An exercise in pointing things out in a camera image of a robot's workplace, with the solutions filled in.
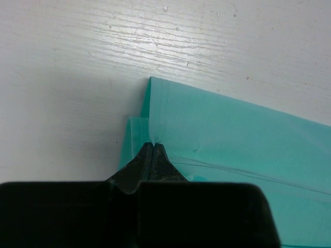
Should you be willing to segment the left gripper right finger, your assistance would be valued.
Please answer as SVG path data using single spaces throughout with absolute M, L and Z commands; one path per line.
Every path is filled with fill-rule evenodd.
M 156 144 L 153 147 L 152 160 L 148 170 L 148 180 L 188 182 L 169 161 L 165 147 L 162 144 Z

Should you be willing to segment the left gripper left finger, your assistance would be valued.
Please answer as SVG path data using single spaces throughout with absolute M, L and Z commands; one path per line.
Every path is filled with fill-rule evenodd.
M 144 143 L 137 155 L 123 168 L 112 175 L 107 182 L 125 194 L 134 193 L 143 180 L 145 169 L 150 166 L 153 144 Z

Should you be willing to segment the teal t-shirt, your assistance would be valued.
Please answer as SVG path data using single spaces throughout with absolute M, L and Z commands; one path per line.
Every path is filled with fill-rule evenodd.
M 330 247 L 330 126 L 151 77 L 119 166 L 146 142 L 189 181 L 257 185 L 283 246 Z

